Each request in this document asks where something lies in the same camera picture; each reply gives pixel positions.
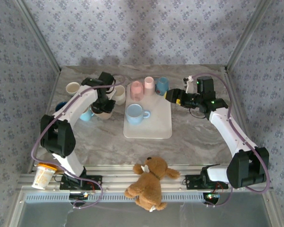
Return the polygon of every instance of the blue mug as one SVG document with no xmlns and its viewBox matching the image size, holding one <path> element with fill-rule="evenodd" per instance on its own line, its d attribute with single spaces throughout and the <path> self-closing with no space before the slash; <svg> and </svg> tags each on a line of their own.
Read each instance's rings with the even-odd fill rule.
<svg viewBox="0 0 284 227">
<path fill-rule="evenodd" d="M 94 113 L 91 111 L 90 107 L 88 107 L 83 114 L 81 114 L 80 119 L 88 122 L 91 117 L 94 115 Z"/>
<path fill-rule="evenodd" d="M 143 119 L 149 118 L 151 113 L 148 110 L 143 110 L 139 104 L 131 104 L 126 109 L 126 118 L 130 124 L 138 125 Z"/>
<path fill-rule="evenodd" d="M 67 102 L 61 102 L 59 103 L 56 108 L 55 108 L 55 112 L 57 112 L 58 110 L 60 110 L 62 107 L 65 106 L 65 104 L 67 104 Z"/>
<path fill-rule="evenodd" d="M 166 77 L 160 77 L 156 84 L 156 93 L 159 96 L 165 95 L 165 92 L 169 90 L 169 79 Z"/>
</svg>

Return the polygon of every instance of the mug handle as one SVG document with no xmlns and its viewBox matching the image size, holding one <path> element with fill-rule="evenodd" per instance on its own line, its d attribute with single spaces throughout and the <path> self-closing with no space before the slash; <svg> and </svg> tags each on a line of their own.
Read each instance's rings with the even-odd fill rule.
<svg viewBox="0 0 284 227">
<path fill-rule="evenodd" d="M 151 116 L 151 113 L 148 110 L 145 110 L 143 118 L 149 118 L 150 116 Z"/>
</svg>

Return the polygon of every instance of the wallpaper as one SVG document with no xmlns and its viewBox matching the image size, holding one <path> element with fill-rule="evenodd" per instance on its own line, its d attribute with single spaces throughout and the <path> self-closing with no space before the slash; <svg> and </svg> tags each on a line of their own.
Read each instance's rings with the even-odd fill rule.
<svg viewBox="0 0 284 227">
<path fill-rule="evenodd" d="M 27 171 L 54 79 L 12 1 L 0 0 L 0 227 Z"/>
<path fill-rule="evenodd" d="M 257 0 L 25 0 L 58 63 L 226 64 Z"/>
<path fill-rule="evenodd" d="M 270 152 L 270 176 L 284 214 L 284 0 L 267 10 L 231 75 L 252 139 Z"/>
</svg>

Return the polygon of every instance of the glass panel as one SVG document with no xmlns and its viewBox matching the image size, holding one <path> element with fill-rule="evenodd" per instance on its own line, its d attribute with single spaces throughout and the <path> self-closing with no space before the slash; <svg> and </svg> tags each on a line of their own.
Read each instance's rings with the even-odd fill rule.
<svg viewBox="0 0 284 227">
<path fill-rule="evenodd" d="M 169 203 L 162 211 L 145 211 L 132 202 L 100 203 L 73 210 L 66 202 L 26 203 L 19 227 L 270 227 L 262 195 L 234 193 L 222 207 L 202 203 Z"/>
</svg>

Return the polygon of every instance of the orange lid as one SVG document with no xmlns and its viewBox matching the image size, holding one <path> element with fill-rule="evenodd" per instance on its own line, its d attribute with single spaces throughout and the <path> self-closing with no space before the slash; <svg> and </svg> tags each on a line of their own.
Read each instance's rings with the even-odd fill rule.
<svg viewBox="0 0 284 227">
<path fill-rule="evenodd" d="M 57 171 L 57 170 L 58 170 L 58 169 L 56 168 L 56 166 L 51 165 L 51 164 L 46 164 L 46 163 L 39 163 L 37 166 L 43 166 L 43 167 L 52 169 L 52 170 L 54 170 L 54 171 Z"/>
</svg>

